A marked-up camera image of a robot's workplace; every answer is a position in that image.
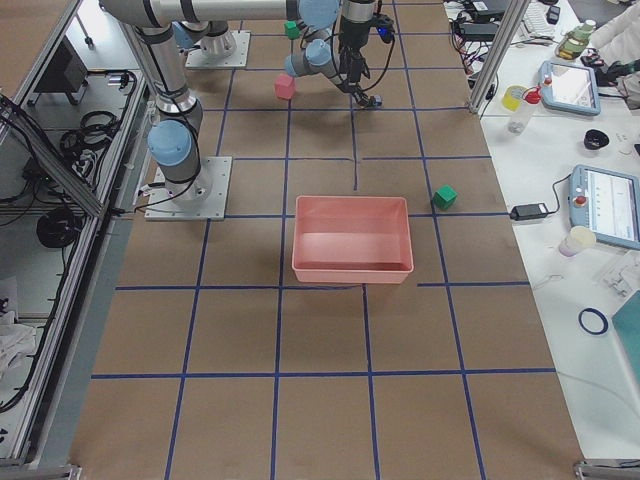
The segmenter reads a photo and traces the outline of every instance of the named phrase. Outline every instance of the teal object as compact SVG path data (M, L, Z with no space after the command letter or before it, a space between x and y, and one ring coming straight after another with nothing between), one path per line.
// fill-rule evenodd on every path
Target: teal object
M433 195L433 203L436 207L446 210L458 198L458 193L450 185L443 185Z
M640 291L613 316L613 326L627 352L631 369L640 382Z
M287 35L289 40L295 40L300 37L300 30L298 29L296 22L292 20L284 22L284 33Z

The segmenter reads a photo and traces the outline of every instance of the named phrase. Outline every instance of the plastic bottle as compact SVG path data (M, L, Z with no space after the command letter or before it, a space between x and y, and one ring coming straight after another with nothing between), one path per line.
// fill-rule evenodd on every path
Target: plastic bottle
M558 44L556 55L564 60L575 60L589 45L589 37L596 29L596 22L587 20L564 36Z
M526 90L520 105L509 119L507 129L512 133L522 133L541 99L540 86Z

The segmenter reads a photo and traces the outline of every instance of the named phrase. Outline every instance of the pink bin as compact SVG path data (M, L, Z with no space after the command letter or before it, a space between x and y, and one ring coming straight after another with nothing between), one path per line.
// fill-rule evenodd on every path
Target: pink bin
M413 271L407 201L298 197L292 265L301 282L401 283Z

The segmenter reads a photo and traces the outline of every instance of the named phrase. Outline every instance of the keyboard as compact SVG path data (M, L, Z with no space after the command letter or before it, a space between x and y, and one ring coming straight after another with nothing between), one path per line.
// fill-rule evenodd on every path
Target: keyboard
M541 3L531 2L529 4L518 29L521 41L553 40L556 27L547 23L546 15L546 7Z

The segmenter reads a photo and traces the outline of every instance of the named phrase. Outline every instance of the tablet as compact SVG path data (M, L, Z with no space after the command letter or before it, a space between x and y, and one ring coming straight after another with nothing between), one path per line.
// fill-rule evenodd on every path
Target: tablet
M569 180L571 225L583 225L603 243L640 250L636 177L577 165Z
M540 84L546 78L551 78L551 85L540 90L546 107L579 115L600 113L593 69L550 60L540 67Z

